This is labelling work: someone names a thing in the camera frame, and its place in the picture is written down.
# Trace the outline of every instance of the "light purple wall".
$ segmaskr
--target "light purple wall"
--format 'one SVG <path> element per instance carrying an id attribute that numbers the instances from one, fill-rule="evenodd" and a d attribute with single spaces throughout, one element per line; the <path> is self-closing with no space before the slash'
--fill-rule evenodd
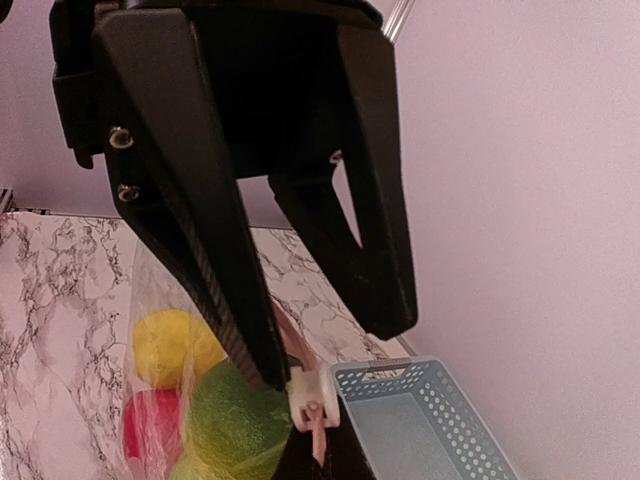
<path id="1" fill-rule="evenodd" d="M 640 478 L 640 3 L 416 2 L 404 182 L 440 356 L 525 478 Z"/>
<path id="2" fill-rule="evenodd" d="M 66 148 L 51 78 L 53 2 L 17 0 L 0 26 L 0 188 L 22 207 L 114 214 L 104 162 L 78 167 Z"/>

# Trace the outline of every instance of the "red ball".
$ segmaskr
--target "red ball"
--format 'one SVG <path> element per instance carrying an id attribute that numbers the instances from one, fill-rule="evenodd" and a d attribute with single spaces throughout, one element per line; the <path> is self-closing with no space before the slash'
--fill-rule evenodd
<path id="1" fill-rule="evenodd" d="M 180 395 L 175 390 L 138 392 L 127 402 L 124 408 L 127 459 L 138 458 L 148 476 L 164 476 L 178 461 L 182 449 Z"/>

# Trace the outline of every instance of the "green ball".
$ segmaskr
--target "green ball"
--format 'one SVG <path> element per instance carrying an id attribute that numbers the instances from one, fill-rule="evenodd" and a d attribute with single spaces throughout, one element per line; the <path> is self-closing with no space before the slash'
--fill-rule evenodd
<path id="1" fill-rule="evenodd" d="M 252 388 L 227 360 L 196 387 L 185 448 L 220 478 L 269 480 L 291 426 L 287 394 Z"/>

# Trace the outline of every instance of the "yellow ball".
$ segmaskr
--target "yellow ball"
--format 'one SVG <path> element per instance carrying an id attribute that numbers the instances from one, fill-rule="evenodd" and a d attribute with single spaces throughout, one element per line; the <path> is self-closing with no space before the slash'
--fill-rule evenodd
<path id="1" fill-rule="evenodd" d="M 225 357 L 209 326 L 180 310 L 154 312 L 133 329 L 138 376 L 154 388 L 177 388 L 183 375 L 199 380 Z"/>

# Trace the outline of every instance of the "toy fruit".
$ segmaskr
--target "toy fruit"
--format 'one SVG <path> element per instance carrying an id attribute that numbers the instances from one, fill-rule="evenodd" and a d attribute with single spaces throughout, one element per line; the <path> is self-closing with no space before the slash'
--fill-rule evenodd
<path id="1" fill-rule="evenodd" d="M 178 388 L 187 374 L 200 379 L 225 353 L 202 318 L 180 310 L 163 310 L 144 318 L 133 329 L 136 373 L 154 388 Z"/>
<path id="2" fill-rule="evenodd" d="M 182 454 L 180 396 L 174 390 L 138 392 L 124 408 L 124 453 L 147 472 L 164 476 Z"/>
<path id="3" fill-rule="evenodd" d="M 291 431 L 286 393 L 252 388 L 229 361 L 205 375 L 191 397 L 185 452 L 211 478 L 268 480 Z"/>

